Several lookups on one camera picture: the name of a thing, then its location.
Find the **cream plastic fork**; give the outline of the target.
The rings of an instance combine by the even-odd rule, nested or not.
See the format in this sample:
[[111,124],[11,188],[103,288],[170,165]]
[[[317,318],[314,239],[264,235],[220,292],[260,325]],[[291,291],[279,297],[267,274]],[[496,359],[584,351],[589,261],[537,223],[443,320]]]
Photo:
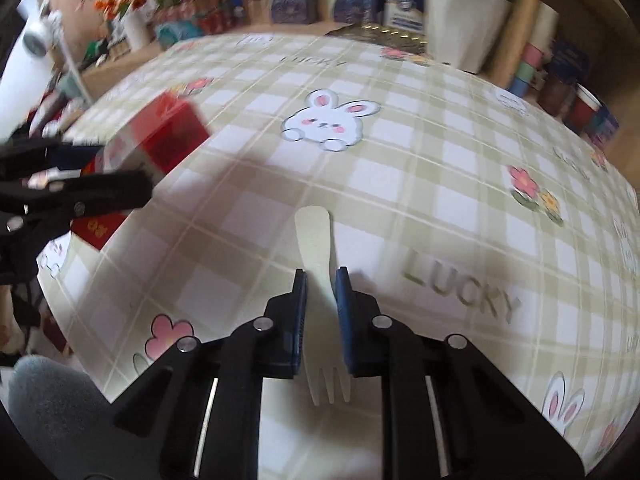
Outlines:
[[321,404],[322,392],[329,404],[335,402],[335,377],[345,402],[350,401],[350,376],[341,343],[337,302],[330,278],[331,219],[320,206],[296,211],[296,238],[307,278],[303,359],[307,384],[314,406]]

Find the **red cigarette box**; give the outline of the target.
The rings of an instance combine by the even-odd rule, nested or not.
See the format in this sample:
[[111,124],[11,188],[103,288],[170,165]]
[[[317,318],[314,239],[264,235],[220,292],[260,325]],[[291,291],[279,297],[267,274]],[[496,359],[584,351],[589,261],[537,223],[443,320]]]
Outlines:
[[198,107],[163,92],[129,119],[81,173],[142,170],[158,185],[208,138]]

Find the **green plaid rabbit tablecloth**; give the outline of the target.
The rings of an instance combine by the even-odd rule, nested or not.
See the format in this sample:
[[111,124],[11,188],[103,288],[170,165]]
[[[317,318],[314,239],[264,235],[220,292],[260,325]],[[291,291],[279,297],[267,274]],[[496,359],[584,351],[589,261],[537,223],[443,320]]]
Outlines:
[[587,469],[604,459],[639,402],[639,207],[587,143],[457,70],[288,35],[177,44],[70,137],[106,142],[165,91],[208,140],[103,248],[73,238],[39,275],[106,396],[286,292],[295,213],[317,205],[356,289],[419,334],[467,336]]

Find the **white desk fan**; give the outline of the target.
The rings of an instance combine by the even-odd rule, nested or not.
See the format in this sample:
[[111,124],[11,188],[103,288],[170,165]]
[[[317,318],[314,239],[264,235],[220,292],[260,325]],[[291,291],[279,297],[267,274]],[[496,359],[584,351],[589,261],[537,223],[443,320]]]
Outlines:
[[53,47],[58,47],[82,98],[88,105],[93,104],[93,98],[85,85],[85,81],[82,79],[80,70],[78,70],[78,66],[73,59],[70,46],[65,39],[63,14],[59,10],[52,9],[50,0],[42,0],[38,14],[28,18],[23,35],[23,44],[27,52],[35,58],[44,58]]

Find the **orange flowers white vase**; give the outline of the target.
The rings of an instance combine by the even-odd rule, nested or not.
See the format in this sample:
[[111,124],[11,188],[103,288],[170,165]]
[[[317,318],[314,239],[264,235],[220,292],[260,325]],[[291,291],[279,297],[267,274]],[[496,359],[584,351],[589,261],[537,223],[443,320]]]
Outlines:
[[146,24],[142,8],[148,0],[96,0],[94,7],[104,18],[119,25],[132,52],[151,43],[151,33]]

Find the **colourful tin flower box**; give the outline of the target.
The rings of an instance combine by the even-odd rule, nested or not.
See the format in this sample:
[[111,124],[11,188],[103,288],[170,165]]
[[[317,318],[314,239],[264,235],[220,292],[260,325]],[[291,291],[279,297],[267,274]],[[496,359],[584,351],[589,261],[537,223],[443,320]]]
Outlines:
[[155,37],[164,50],[178,42],[221,34],[227,20],[219,0],[190,0],[158,9],[152,24]]

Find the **green gold decorative tray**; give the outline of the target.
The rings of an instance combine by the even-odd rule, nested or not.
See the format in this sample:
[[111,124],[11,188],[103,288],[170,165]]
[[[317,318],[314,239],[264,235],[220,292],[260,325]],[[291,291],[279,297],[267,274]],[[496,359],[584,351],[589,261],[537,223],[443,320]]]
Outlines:
[[423,36],[405,29],[379,24],[352,24],[331,30],[328,36],[378,44],[396,50],[422,55],[426,53],[427,42]]

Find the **dark brown cup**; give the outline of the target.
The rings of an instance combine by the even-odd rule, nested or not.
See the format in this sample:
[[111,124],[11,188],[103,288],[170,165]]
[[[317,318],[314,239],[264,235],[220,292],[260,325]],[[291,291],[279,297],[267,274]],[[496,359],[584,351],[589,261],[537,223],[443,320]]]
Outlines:
[[575,79],[573,77],[561,77],[548,73],[546,81],[538,93],[537,104],[549,115],[558,116],[574,85]]

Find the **small blue purple box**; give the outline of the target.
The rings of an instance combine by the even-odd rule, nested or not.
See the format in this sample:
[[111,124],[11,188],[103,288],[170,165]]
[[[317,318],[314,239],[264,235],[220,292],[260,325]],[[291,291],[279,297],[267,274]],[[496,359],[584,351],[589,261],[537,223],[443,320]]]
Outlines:
[[606,105],[602,105],[600,110],[591,118],[585,133],[592,145],[604,150],[616,135],[618,128],[620,128],[620,123],[615,115]]

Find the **red cup white rim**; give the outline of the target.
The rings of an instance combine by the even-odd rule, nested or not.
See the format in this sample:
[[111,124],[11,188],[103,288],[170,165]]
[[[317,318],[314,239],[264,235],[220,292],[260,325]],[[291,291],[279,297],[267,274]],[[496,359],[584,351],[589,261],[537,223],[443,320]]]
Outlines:
[[600,100],[592,92],[578,84],[574,101],[563,119],[563,124],[576,134],[582,133],[601,106]]

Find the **red rose plant white pot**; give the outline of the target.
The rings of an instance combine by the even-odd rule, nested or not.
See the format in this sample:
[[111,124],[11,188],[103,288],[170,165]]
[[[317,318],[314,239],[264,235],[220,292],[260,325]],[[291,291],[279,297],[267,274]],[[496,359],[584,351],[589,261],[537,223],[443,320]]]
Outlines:
[[425,0],[427,55],[477,74],[497,40],[512,0]]

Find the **stack of pastel paper cups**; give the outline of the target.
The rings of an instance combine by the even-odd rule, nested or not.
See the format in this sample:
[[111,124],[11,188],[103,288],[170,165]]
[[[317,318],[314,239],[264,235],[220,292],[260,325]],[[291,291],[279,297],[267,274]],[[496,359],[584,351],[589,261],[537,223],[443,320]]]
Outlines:
[[510,83],[509,91],[514,96],[524,98],[526,95],[534,75],[542,64],[544,54],[550,48],[558,19],[559,13],[552,9],[551,6],[548,6],[547,3],[541,1],[538,4],[532,32],[525,44],[518,68]]

